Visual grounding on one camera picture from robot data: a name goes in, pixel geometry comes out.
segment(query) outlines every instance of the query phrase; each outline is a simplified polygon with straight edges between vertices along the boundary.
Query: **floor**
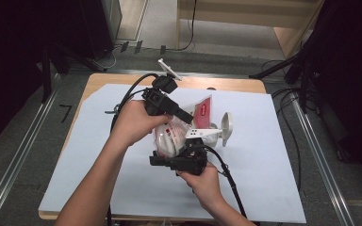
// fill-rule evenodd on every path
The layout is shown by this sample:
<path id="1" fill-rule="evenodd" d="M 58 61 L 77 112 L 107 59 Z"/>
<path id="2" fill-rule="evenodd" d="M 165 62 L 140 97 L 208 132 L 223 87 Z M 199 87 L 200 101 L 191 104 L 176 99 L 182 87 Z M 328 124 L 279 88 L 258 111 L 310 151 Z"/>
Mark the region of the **floor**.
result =
<path id="1" fill-rule="evenodd" d="M 125 2 L 131 4 L 133 1 L 123 1 L 122 4 Z M 163 17 L 173 15 L 169 8 L 172 8 L 174 2 L 148 1 L 144 13 L 142 13 L 142 8 L 139 8 L 141 15 L 143 14 L 142 17 L 139 15 L 142 23 L 134 26 L 134 31 L 130 32 L 133 37 L 128 36 L 123 39 L 143 40 L 142 47 L 144 48 L 158 48 L 162 44 L 173 48 L 175 46 L 173 19 L 164 20 Z M 167 10 L 157 13 L 161 8 Z M 183 42 L 180 43 L 181 45 L 189 41 L 188 21 L 183 23 L 182 29 L 181 41 Z M 114 53 L 117 58 L 116 65 L 107 72 L 160 71 L 156 61 L 163 57 L 177 72 L 238 78 L 246 77 L 247 74 L 259 73 L 276 63 L 269 60 L 284 59 L 275 35 L 268 27 L 240 27 L 239 25 L 197 22 L 193 42 L 194 45 L 186 52 L 169 51 L 164 56 L 159 51 L 150 49 L 143 49 L 138 54 L 133 53 L 132 47 L 123 53 L 117 50 Z M 109 65 L 112 60 L 113 58 L 108 56 L 103 59 L 102 63 Z M 57 93 L 49 106 L 39 133 L 34 137 L 34 142 L 29 147 L 22 166 L 17 171 L 16 180 L 8 185 L 10 190 L 1 197 L 4 202 L 0 206 L 0 225 L 54 224 L 54 221 L 41 220 L 37 209 L 49 184 L 52 170 L 58 160 L 79 98 L 90 74 L 88 69 L 74 63 L 68 75 L 59 77 L 59 82 L 55 85 Z M 268 93 L 288 87 L 283 81 L 283 75 L 283 72 L 279 71 L 263 79 Z M 6 174 L 13 156 L 19 152 L 19 147 L 22 146 L 22 140 L 34 116 L 38 114 L 41 107 L 40 99 L 41 89 L 30 97 L 24 108 L 13 118 L 0 137 L 0 182 Z M 279 107 L 279 102 L 280 97 L 274 100 L 276 109 Z M 67 117 L 65 117 L 67 108 L 62 105 L 73 107 Z M 318 162 L 316 162 L 312 147 L 307 141 L 305 130 L 297 118 L 297 111 L 293 105 L 285 108 L 285 114 L 301 151 L 301 160 L 299 160 L 286 121 L 280 116 L 279 123 L 292 169 L 296 179 L 298 180 L 299 175 L 302 179 L 301 199 L 306 214 L 306 225 L 353 225 L 340 221 L 336 211 L 337 207 L 330 199 L 333 196 L 329 192 L 329 187 L 324 183 L 324 176 L 319 170 Z M 355 225 L 362 225 L 362 166 L 341 163 L 337 159 L 336 145 L 330 138 L 321 117 L 311 111 L 307 117 L 315 131 L 316 139 L 321 145 L 333 179 L 338 185 L 337 188 L 347 203 L 349 215 Z M 302 164 L 301 173 L 298 171 L 299 162 Z M 263 222 L 262 225 L 279 224 Z"/>

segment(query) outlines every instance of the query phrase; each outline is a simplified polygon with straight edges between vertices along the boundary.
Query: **table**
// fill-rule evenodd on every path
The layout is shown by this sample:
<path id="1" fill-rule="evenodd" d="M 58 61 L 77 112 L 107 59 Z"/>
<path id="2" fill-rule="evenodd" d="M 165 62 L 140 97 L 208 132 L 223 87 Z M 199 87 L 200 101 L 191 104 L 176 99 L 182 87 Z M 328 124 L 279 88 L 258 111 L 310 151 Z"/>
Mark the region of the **table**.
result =
<path id="1" fill-rule="evenodd" d="M 193 1 L 177 0 L 176 44 L 180 20 L 192 19 Z M 285 57 L 312 29 L 324 0 L 198 0 L 195 20 L 274 27 Z"/>

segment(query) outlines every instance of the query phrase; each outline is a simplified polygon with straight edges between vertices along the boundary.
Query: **gray floor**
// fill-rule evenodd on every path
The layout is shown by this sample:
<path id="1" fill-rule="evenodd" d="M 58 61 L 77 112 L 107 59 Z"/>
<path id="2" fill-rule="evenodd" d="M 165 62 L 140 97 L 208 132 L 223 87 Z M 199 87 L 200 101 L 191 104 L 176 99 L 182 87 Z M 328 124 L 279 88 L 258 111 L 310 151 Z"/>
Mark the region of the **gray floor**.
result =
<path id="1" fill-rule="evenodd" d="M 269 46 L 261 46 L 260 48 L 271 49 L 273 44 L 272 40 Z M 198 49 L 199 45 L 200 42 L 197 40 L 195 48 Z M 134 55 L 133 48 L 130 47 L 124 53 L 115 53 L 117 57 L 116 66 L 109 69 L 108 72 L 115 73 L 120 70 L 160 71 L 161 69 L 156 61 L 163 57 L 165 62 L 171 65 L 177 72 L 215 73 L 226 74 L 225 76 L 227 77 L 244 78 L 248 74 L 259 73 L 262 70 L 263 63 L 275 58 L 272 54 L 258 56 L 255 54 L 255 51 L 245 56 L 240 56 L 239 53 L 232 55 L 232 48 L 228 49 L 229 52 L 226 55 L 214 55 L 213 52 L 207 51 L 210 54 L 168 52 L 166 55 L 161 56 L 159 51 L 143 49 L 139 54 Z M 110 57 L 108 57 L 102 63 L 108 65 L 110 60 Z M 266 64 L 264 68 L 266 69 L 270 66 L 271 63 Z M 55 168 L 58 155 L 90 74 L 91 72 L 84 66 L 74 63 L 70 73 L 62 76 L 55 101 L 0 210 L 0 225 L 54 224 L 53 221 L 41 220 L 37 209 Z M 287 87 L 283 81 L 282 72 L 277 72 L 263 81 L 268 93 L 273 93 L 276 90 Z M 12 156 L 16 153 L 28 126 L 37 113 L 41 105 L 40 100 L 41 90 L 38 90 L 30 97 L 22 110 L 13 118 L 4 133 L 2 133 L 0 137 L 0 179 L 4 175 Z M 278 107 L 278 102 L 279 98 L 274 100 L 276 108 Z M 61 121 L 67 109 L 59 105 L 73 106 L 65 122 Z M 302 126 L 297 120 L 296 113 L 292 106 L 287 107 L 285 111 L 301 150 L 301 199 L 307 225 L 339 225 L 334 205 L 330 200 L 313 153 L 307 144 Z M 312 126 L 315 129 L 330 168 L 335 175 L 337 184 L 349 204 L 348 207 L 354 222 L 356 225 L 362 225 L 362 166 L 341 163 L 336 156 L 336 145 L 329 137 L 321 118 L 313 112 L 309 112 L 309 118 L 312 121 Z M 287 146 L 290 163 L 297 178 L 298 160 L 295 145 L 285 121 L 280 117 L 279 122 Z M 276 225 L 276 223 L 264 222 L 262 225 Z"/>

